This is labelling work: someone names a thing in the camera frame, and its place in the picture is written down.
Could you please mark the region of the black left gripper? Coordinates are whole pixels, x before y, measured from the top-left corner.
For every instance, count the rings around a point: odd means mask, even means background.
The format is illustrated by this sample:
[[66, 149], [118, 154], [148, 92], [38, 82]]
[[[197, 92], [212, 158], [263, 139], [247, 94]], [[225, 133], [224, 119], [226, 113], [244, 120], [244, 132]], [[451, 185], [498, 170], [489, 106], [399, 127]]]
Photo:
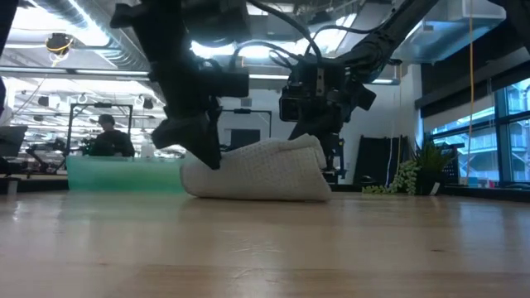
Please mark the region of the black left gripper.
[[166, 100], [166, 115], [152, 132], [157, 149], [180, 145], [195, 149], [195, 156], [212, 170], [220, 168], [217, 121], [204, 112], [222, 97], [241, 98], [249, 93], [249, 74], [230, 70], [216, 60], [158, 61], [151, 63], [149, 79], [158, 84]]

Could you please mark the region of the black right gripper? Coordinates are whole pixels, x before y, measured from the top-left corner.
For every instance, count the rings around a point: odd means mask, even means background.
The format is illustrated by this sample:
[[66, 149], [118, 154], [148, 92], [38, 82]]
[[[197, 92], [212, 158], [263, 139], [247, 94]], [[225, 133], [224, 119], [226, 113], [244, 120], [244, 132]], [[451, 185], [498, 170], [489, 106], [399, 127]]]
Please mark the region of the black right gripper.
[[[356, 108], [370, 110], [376, 94], [351, 74], [350, 67], [331, 60], [300, 62], [292, 66], [287, 84], [279, 98], [279, 118], [292, 122], [289, 138], [319, 132], [338, 132], [351, 119]], [[344, 140], [337, 133], [320, 138], [325, 154], [326, 170], [344, 169]]]

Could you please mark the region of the pale grey waffle towel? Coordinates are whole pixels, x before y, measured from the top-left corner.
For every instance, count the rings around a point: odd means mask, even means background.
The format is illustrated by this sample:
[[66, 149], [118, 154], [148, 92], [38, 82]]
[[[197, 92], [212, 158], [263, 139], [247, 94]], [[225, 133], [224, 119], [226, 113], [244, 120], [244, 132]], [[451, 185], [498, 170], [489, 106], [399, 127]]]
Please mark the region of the pale grey waffle towel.
[[216, 199], [327, 201], [331, 189], [321, 171], [326, 160], [319, 140], [269, 138], [225, 152], [212, 170], [192, 159], [180, 169], [184, 190]]

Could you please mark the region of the teal plastic basket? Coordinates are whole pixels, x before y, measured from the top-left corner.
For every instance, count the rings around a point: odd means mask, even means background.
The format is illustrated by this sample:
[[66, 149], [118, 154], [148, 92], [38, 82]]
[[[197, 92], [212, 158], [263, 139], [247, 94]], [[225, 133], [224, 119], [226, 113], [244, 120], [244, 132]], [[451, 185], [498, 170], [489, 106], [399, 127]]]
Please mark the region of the teal plastic basket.
[[182, 159], [118, 156], [68, 156], [73, 191], [181, 193]]

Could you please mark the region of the grey door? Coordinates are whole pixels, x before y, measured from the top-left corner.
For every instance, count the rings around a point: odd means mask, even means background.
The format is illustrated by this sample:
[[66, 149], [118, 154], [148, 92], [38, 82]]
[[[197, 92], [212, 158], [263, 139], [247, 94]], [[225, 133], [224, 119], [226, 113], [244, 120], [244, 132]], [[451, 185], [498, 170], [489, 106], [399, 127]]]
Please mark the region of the grey door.
[[233, 129], [230, 133], [230, 146], [232, 148], [245, 147], [260, 140], [261, 131], [257, 129]]

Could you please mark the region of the black folding panel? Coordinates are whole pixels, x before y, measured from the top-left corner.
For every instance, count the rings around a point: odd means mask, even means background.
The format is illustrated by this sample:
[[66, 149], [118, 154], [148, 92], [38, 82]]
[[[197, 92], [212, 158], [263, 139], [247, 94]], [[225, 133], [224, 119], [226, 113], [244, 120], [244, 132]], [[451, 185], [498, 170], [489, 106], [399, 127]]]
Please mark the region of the black folding panel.
[[355, 165], [355, 185], [389, 185], [398, 171], [398, 163], [407, 158], [408, 138], [361, 136]]

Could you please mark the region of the person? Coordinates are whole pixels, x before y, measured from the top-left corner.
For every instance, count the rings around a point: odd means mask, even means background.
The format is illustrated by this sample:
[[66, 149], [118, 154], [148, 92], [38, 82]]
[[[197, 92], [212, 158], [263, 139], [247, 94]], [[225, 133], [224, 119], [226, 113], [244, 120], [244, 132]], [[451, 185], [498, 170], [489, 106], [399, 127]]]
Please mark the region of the person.
[[98, 124], [103, 132], [94, 139], [89, 149], [89, 156], [134, 157], [135, 149], [131, 137], [115, 128], [115, 120], [112, 115], [100, 115]]

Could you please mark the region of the small potted succulent plant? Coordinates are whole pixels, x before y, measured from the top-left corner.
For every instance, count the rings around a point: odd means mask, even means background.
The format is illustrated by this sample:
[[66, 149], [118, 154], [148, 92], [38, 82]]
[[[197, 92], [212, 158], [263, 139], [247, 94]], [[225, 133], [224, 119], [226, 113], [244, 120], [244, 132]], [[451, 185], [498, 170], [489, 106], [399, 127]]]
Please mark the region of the small potted succulent plant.
[[437, 195], [444, 187], [445, 167], [454, 159], [454, 155], [444, 152], [434, 142], [425, 143], [417, 148], [412, 158], [397, 166], [397, 173], [389, 185], [363, 186], [366, 194], [394, 195]]

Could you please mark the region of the black perforated crate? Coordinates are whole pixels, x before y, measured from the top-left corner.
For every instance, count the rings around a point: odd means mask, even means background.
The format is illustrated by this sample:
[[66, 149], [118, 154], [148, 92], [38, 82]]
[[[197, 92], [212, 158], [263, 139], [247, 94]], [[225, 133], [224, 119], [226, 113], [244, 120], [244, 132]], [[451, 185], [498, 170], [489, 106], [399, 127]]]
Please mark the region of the black perforated crate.
[[459, 149], [464, 147], [464, 143], [448, 144], [445, 142], [441, 145], [442, 153], [450, 156], [450, 161], [443, 169], [448, 185], [458, 185], [460, 182]]

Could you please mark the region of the dark background monitor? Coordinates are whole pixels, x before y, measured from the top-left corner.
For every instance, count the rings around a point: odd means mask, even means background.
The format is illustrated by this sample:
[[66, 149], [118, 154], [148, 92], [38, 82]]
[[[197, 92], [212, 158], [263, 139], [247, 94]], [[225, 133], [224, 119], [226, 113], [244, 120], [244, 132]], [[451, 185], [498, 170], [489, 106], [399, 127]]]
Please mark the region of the dark background monitor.
[[0, 127], [0, 157], [17, 157], [28, 126]]

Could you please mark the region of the black aluminium table frame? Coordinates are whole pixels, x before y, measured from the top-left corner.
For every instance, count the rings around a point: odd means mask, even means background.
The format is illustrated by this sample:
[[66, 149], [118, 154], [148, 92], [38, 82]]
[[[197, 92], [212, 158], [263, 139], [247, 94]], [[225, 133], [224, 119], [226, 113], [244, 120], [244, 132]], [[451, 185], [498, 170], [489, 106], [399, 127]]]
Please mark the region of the black aluminium table frame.
[[[36, 179], [18, 178], [17, 191], [19, 193], [65, 191], [68, 190], [68, 181], [65, 177], [57, 176], [45, 179], [43, 175]], [[446, 186], [440, 195], [470, 197], [478, 199], [491, 199], [530, 204], [530, 190], [500, 189], [500, 188], [469, 188], [460, 186]]]

